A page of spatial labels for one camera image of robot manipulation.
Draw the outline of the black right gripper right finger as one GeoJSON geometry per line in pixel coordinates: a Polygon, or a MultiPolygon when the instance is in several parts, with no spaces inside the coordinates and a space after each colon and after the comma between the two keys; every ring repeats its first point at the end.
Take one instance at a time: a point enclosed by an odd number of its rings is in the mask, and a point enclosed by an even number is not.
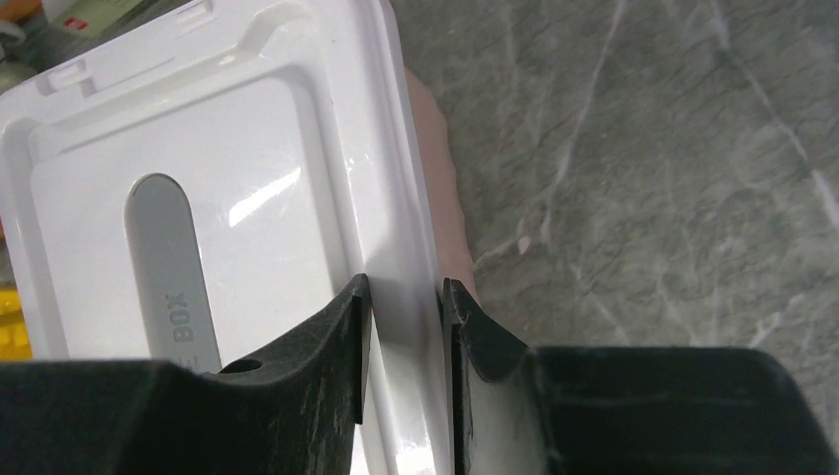
{"type": "Polygon", "coordinates": [[[443,285],[458,474],[834,474],[788,371],[735,347],[530,346],[443,285]]]}

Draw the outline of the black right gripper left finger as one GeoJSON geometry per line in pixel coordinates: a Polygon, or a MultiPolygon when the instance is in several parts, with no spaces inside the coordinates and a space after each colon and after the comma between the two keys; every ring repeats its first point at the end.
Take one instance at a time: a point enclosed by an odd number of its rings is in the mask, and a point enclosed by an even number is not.
{"type": "Polygon", "coordinates": [[[5,474],[346,474],[364,414],[368,278],[218,373],[162,360],[5,363],[5,474]]]}

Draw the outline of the white plastic lid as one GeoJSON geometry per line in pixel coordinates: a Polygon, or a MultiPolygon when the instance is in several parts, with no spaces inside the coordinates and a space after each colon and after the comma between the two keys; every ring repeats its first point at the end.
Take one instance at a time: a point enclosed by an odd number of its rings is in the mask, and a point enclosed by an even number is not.
{"type": "Polygon", "coordinates": [[[193,1],[1,97],[39,359],[214,370],[372,287],[354,471],[454,470],[439,275],[387,1],[193,1]]]}

